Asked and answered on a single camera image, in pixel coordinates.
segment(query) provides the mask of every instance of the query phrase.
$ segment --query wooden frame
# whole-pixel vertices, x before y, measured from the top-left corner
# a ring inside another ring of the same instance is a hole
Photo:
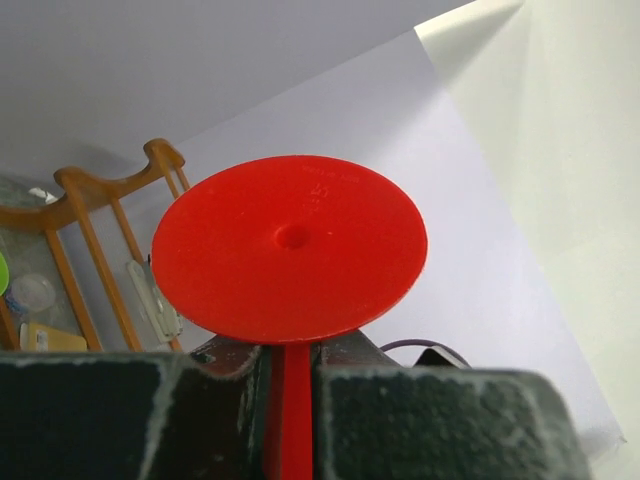
[[[0,226],[22,232],[44,234],[76,315],[78,325],[90,350],[99,351],[102,347],[57,232],[67,225],[74,222],[78,223],[109,302],[118,319],[125,342],[130,350],[142,351],[140,340],[100,246],[98,236],[91,224],[89,213],[99,208],[110,206],[133,259],[138,262],[144,261],[120,200],[162,178],[167,182],[174,198],[177,198],[189,188],[189,183],[182,171],[185,163],[184,158],[167,140],[162,138],[151,140],[144,145],[144,151],[149,163],[140,172],[129,177],[108,180],[93,176],[77,167],[67,167],[58,170],[54,174],[56,183],[65,191],[65,195],[55,203],[38,208],[0,206]],[[176,173],[180,188],[174,182],[172,172]],[[0,342],[6,349],[20,349],[17,332],[1,297]],[[175,351],[181,350],[177,339],[173,339],[170,342],[170,346]]]

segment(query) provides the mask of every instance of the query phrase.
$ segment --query white wall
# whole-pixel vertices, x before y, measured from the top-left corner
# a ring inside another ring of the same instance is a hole
[[[418,28],[629,443],[640,478],[640,3],[477,0]]]

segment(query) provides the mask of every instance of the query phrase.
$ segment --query green object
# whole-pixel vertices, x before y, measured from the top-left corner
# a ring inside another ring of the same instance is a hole
[[[7,266],[7,262],[0,252],[0,295],[4,293],[4,291],[9,286],[9,267]]]

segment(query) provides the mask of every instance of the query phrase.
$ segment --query black cable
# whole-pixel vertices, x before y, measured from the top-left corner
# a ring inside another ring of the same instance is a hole
[[[386,345],[383,345],[382,347],[380,347],[380,350],[382,350],[383,352],[388,352],[389,350],[393,350],[394,348],[400,348],[400,347],[427,347],[427,348],[430,348],[430,347],[442,347],[447,352],[449,352],[451,355],[456,357],[459,361],[464,363],[467,367],[471,366],[471,365],[469,365],[469,362],[467,362],[464,359],[464,357],[462,355],[460,355],[458,352],[456,352],[455,350],[447,347],[446,345],[443,345],[442,343],[434,342],[432,340],[423,340],[421,338],[410,338],[410,339],[407,339],[407,340],[396,340],[395,342],[391,342],[391,343],[387,343]]]

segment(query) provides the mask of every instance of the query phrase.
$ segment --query red disc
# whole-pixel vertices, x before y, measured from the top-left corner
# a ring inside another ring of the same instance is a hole
[[[244,163],[188,190],[153,238],[161,291],[186,318],[260,344],[346,333],[395,305],[427,235],[391,181],[354,163],[295,155]]]

